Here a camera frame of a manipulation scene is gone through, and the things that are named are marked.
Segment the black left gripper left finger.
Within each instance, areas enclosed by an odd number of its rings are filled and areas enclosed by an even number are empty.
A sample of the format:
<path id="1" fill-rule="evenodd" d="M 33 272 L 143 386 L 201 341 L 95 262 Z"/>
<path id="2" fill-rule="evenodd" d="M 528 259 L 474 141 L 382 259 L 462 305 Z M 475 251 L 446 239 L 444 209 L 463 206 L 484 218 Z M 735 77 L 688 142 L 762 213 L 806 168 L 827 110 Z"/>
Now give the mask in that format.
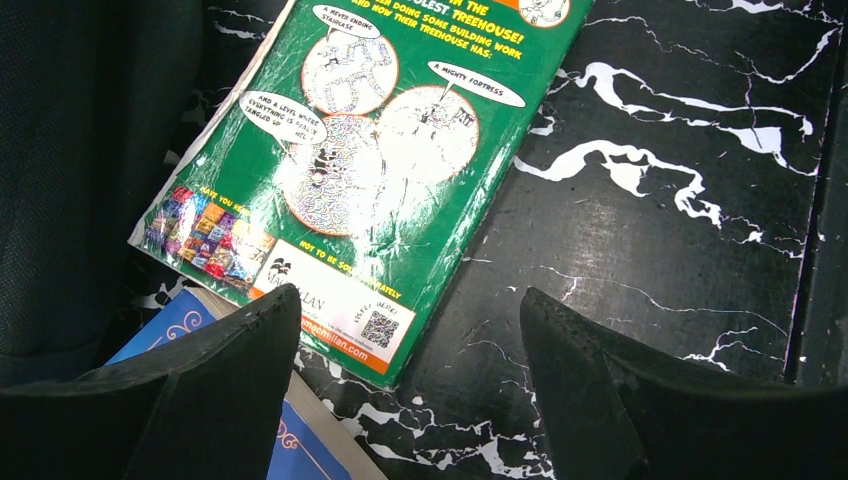
<path id="1" fill-rule="evenodd" d="M 286 284 L 64 382 L 1 392 L 5 479 L 263 479 L 300 336 Z"/>

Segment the black student backpack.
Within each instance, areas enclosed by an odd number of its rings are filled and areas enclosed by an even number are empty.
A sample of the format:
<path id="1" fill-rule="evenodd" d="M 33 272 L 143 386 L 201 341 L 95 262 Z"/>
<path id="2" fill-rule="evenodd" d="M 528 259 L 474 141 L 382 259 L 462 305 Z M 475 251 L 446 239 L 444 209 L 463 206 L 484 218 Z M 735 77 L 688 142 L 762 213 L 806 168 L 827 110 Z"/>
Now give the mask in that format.
<path id="1" fill-rule="evenodd" d="M 1 5 L 1 383 L 87 370 L 202 51 L 199 1 Z"/>

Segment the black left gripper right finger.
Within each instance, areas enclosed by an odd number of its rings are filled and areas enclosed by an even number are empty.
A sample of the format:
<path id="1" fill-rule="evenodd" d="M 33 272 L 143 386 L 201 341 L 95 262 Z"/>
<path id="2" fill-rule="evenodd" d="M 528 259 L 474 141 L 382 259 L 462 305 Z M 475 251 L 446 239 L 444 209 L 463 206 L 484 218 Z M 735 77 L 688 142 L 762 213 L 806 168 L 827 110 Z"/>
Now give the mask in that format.
<path id="1" fill-rule="evenodd" d="M 843 479 L 847 390 L 668 355 L 529 288 L 520 328 L 560 479 Z"/>

